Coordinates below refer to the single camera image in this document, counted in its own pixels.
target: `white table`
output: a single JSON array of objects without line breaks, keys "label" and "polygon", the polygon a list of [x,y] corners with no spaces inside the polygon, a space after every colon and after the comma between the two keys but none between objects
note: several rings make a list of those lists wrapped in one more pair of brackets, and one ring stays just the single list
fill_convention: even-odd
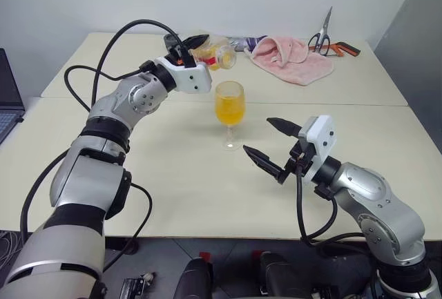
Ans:
[{"label": "white table", "polygon": [[[42,97],[71,97],[64,86],[63,73],[74,64],[97,67],[99,58],[111,33],[91,33],[77,49],[66,65],[55,76]],[[406,106],[407,102],[389,75],[364,41],[350,44],[361,50],[358,57],[345,55],[333,58],[334,72],[309,86],[297,86],[279,80],[273,75],[254,66],[242,53],[238,54],[236,65],[231,70],[211,71],[213,84],[225,80],[236,80],[245,89],[248,102],[285,104],[366,104]],[[134,71],[148,59],[166,54],[161,35],[123,35],[114,45],[104,64],[104,72],[118,76]],[[93,80],[91,71],[71,72],[71,84],[79,96],[90,103]],[[100,79],[98,96],[114,91],[115,82]],[[212,93],[206,95],[186,95],[176,93],[170,96],[175,101],[213,101]]]},{"label": "white table", "polygon": [[[294,139],[273,129],[266,117],[302,124],[318,114],[330,114],[336,122],[338,142],[332,155],[382,173],[395,194],[422,217],[425,239],[442,239],[442,157],[408,107],[247,104],[239,131],[244,144],[283,165]],[[0,145],[0,229],[19,228],[21,206],[32,183],[76,138],[86,115],[73,99],[40,99]],[[141,236],[300,237],[293,176],[280,186],[242,149],[222,150],[223,135],[213,104],[206,102],[166,101],[137,125],[124,166],[153,196],[153,214]],[[31,231],[52,212],[48,196],[52,176],[30,208]],[[132,235],[146,208],[145,197],[131,190],[125,209],[105,222],[106,234]],[[331,208],[308,186],[304,211],[311,232],[323,225]],[[324,237],[357,230],[355,221],[341,210]]]}]

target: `bottle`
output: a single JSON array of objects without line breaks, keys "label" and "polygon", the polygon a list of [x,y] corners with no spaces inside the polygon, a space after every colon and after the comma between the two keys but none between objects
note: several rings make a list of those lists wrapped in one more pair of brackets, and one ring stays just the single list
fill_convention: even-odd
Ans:
[{"label": "bottle", "polygon": [[258,42],[263,40],[266,37],[266,35],[263,35],[262,37],[253,38],[253,37],[228,37],[230,46],[233,47],[233,49],[236,52],[244,52],[244,49],[249,49],[250,52],[253,52],[253,49],[258,45]]},{"label": "bottle", "polygon": [[200,47],[191,50],[196,61],[210,70],[230,69],[236,63],[236,53],[225,37],[210,36]]}]

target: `gray floor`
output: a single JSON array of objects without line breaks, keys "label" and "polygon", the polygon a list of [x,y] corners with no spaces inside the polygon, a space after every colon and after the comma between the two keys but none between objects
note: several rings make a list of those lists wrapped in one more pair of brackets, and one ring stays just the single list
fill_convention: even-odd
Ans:
[{"label": "gray floor", "polygon": [[[360,291],[369,275],[369,263],[363,256],[324,259],[304,244],[288,240],[231,240],[231,239],[172,239],[139,240],[135,255],[124,255],[105,274],[108,299],[118,299],[125,278],[154,272],[153,286],[144,298],[172,298],[181,272],[191,258],[201,251],[211,254],[215,274],[214,299],[259,295],[251,254],[253,251],[273,251],[283,255],[292,265],[317,283],[338,286],[340,297]],[[426,243],[431,268],[441,281],[441,242]],[[116,253],[106,251],[106,259]],[[0,272],[3,284],[8,268]]]}]

